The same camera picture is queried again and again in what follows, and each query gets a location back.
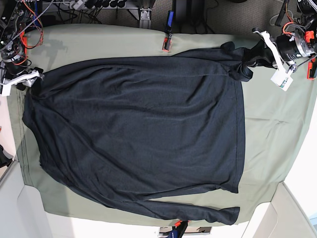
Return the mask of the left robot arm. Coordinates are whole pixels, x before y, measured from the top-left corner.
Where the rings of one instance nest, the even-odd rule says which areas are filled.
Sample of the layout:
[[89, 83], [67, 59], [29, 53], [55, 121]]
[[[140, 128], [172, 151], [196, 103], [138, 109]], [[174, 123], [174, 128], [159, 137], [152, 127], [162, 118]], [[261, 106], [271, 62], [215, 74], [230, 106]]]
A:
[[289, 14], [289, 1], [285, 0], [275, 16], [274, 26], [281, 28], [276, 38], [258, 28], [253, 33], [262, 38], [245, 54], [244, 61], [251, 67], [264, 66], [278, 69], [278, 64], [286, 63], [287, 72], [295, 72], [300, 66], [308, 64], [307, 79], [317, 77], [317, 2], [298, 0], [297, 11], [301, 14], [294, 18]]

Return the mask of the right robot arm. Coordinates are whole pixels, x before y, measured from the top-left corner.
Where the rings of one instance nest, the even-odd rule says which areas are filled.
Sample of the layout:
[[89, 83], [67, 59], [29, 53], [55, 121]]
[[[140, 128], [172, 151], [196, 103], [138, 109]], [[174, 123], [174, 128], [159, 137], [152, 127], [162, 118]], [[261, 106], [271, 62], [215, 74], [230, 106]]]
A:
[[[38, 43], [31, 46], [25, 37], [31, 27], [39, 30]], [[43, 69], [34, 67], [27, 53], [43, 42], [43, 25], [32, 5], [25, 0], [9, 0], [0, 15], [0, 95], [7, 97], [12, 87], [24, 90], [43, 79]]]

